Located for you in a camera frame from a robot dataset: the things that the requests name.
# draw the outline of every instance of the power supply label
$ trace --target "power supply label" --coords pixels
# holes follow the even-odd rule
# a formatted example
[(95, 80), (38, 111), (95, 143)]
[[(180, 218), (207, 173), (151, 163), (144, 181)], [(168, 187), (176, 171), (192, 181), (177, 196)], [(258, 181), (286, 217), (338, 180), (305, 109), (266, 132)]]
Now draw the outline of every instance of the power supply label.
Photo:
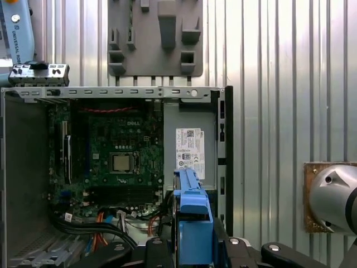
[(205, 133), (200, 128), (176, 129), (176, 168), (192, 168), (205, 179)]

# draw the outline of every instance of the corrugated metal wall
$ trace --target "corrugated metal wall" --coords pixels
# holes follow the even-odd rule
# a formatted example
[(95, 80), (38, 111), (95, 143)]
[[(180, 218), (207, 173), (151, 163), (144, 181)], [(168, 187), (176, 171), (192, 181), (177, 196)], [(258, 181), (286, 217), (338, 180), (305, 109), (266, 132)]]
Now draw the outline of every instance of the corrugated metal wall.
[(30, 3), (38, 55), (70, 64), (71, 85), (233, 85), (235, 235), (339, 264), (351, 238), (303, 231), (303, 163), (357, 160), (357, 2), (205, 0), (192, 82), (108, 77), (107, 1)]

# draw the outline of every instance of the gray 3d-printed holder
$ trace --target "gray 3d-printed holder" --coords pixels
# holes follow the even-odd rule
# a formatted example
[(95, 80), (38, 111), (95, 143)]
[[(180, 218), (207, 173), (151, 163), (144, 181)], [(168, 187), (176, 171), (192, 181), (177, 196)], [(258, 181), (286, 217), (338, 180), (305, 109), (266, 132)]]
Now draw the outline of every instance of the gray 3d-printed holder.
[(113, 76), (200, 76), (203, 0), (110, 0)]

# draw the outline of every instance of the screw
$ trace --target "screw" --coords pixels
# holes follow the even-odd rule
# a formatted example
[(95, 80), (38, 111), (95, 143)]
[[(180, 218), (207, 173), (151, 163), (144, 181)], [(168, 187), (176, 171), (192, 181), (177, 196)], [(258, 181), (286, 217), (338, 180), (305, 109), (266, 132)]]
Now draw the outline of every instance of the screw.
[(11, 21), (12, 21), (13, 23), (19, 22), (19, 21), (20, 21), (20, 15), (18, 15), (18, 14), (12, 15), (12, 16), (11, 16)]
[(121, 245), (117, 245), (117, 247), (114, 249), (114, 250), (116, 250), (116, 251), (120, 251), (120, 250), (123, 250), (124, 249), (124, 247), (123, 246), (121, 246)]
[(277, 245), (270, 245), (270, 246), (268, 246), (268, 248), (270, 250), (272, 250), (272, 251), (279, 251), (280, 250), (280, 248)]
[(235, 238), (230, 239), (229, 242), (231, 242), (231, 243), (234, 244), (234, 245), (239, 244), (239, 240), (238, 240), (238, 239), (235, 239)]

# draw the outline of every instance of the pcie slot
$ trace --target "pcie slot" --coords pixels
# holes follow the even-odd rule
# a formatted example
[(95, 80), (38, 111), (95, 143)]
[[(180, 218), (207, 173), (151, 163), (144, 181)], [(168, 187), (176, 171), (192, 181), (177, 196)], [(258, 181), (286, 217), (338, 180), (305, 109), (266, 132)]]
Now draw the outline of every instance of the pcie slot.
[(63, 152), (64, 152), (65, 183), (71, 184), (71, 180), (72, 180), (71, 135), (65, 136)]
[(61, 133), (61, 124), (56, 123), (54, 125), (55, 133), (54, 133), (54, 164), (56, 174), (60, 174), (60, 168), (63, 162), (63, 138)]
[(68, 121), (62, 121), (62, 162), (65, 161), (65, 137), (68, 135)]

